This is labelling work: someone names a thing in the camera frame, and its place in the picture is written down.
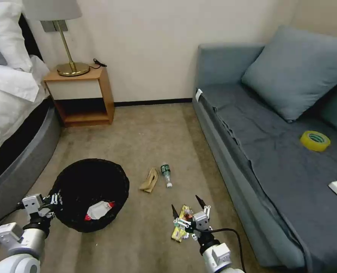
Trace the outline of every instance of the nightstand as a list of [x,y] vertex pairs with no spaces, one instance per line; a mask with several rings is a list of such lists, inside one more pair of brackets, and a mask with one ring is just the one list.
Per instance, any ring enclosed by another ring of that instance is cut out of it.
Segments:
[[113,122],[114,100],[105,67],[76,77],[60,76],[54,69],[44,83],[65,127]]

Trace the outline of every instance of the black cable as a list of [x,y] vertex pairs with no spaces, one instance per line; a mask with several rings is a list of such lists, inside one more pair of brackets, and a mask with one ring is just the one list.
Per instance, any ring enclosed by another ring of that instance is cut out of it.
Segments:
[[90,66],[91,68],[94,68],[94,69],[99,69],[100,67],[107,67],[106,64],[103,64],[101,62],[99,62],[97,59],[94,58],[94,63],[99,65],[98,67],[93,67],[93,66]]
[[199,231],[199,232],[202,232],[202,233],[216,233],[216,232],[221,232],[221,231],[234,232],[235,235],[238,238],[241,267],[242,267],[243,271],[245,272],[244,259],[243,259],[243,249],[241,247],[240,236],[239,236],[239,233],[235,229],[222,228],[222,229],[214,229],[214,230],[210,230],[210,231],[209,230],[205,231],[205,230],[201,230],[201,229],[196,229],[196,230]]

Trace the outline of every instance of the sofa armrest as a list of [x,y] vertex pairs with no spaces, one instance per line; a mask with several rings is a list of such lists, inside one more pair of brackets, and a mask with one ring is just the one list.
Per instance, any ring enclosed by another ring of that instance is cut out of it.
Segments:
[[239,83],[263,48],[262,44],[199,45],[195,90],[210,84]]

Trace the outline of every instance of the white tag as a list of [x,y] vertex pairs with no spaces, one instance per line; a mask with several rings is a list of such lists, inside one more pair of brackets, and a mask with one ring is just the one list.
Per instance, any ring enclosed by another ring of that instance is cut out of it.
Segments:
[[196,96],[195,96],[197,102],[199,102],[199,97],[201,96],[201,94],[202,94],[201,89],[198,89],[197,92],[196,92]]
[[110,204],[100,201],[88,209],[87,215],[89,215],[91,219],[97,220],[103,217],[109,210],[111,210]]

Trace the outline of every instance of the carpet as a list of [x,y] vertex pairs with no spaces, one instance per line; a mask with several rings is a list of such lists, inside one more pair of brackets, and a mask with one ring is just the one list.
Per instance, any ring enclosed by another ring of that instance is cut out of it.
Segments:
[[[204,273],[199,245],[191,238],[171,240],[174,229],[171,204],[198,211],[195,195],[212,206],[210,223],[234,228],[241,236],[248,273],[274,272],[259,266],[201,131],[192,104],[116,108],[111,126],[64,129],[50,162],[30,190],[46,195],[66,166],[84,158],[102,158],[120,164],[130,181],[129,198],[117,218],[105,229],[82,234],[58,219],[46,240],[42,273],[195,272]],[[151,167],[171,167],[173,187],[163,177],[151,194],[139,190]],[[19,211],[8,219],[20,225]],[[235,234],[218,233],[232,251],[234,268],[241,268]],[[0,260],[5,251],[0,246]]]

